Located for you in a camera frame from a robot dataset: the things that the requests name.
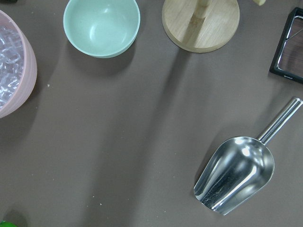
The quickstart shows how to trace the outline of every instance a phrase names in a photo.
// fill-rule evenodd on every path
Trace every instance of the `wooden pole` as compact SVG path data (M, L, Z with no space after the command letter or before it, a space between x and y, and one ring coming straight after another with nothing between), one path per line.
M197 18L204 20L205 17L206 17L207 8L208 8L208 6L210 5L211 1L212 1L212 0L199 0L199 1L197 2L197 5L196 5L196 9L195 9L194 15L195 15Z

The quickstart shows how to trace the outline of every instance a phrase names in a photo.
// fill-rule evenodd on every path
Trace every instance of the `black frame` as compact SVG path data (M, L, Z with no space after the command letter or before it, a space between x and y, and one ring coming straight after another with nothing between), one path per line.
M284 70L282 70L278 67L278 61L279 61L280 56L282 55L284 45L285 45L285 42L287 40L287 35L288 35L288 33L289 33L289 31L292 27L294 19L297 16L302 16L303 17L303 9L301 9L299 7L296 7L289 14L269 71L272 72L272 73L275 73L279 76L282 76L286 79L291 79L293 81L296 81L296 82L299 82L299 83L303 84L303 77L295 75L295 74L290 73L288 71L284 71Z

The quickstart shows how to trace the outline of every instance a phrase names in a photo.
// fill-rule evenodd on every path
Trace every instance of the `bowl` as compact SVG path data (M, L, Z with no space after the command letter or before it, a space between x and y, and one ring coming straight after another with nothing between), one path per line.
M0 10L0 26L17 31L21 38L23 47L23 69L19 85L14 90L8 101L0 108L0 118L17 110L32 93L37 79L37 62L32 46L17 26L17 24L6 13Z
M111 58L126 51L140 26L135 0L70 0L63 27L70 43L97 58Z

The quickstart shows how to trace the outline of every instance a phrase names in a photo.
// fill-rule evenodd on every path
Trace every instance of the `clear ice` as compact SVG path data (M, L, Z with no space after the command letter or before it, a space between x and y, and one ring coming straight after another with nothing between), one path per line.
M23 71L24 53L17 31L0 26L0 108L19 85Z

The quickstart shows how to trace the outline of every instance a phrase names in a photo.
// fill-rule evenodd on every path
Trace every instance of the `scoop handle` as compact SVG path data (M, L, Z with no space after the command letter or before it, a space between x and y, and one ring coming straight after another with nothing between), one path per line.
M275 119L258 136L258 140L266 145L302 104L303 101L301 99L293 97L275 117Z

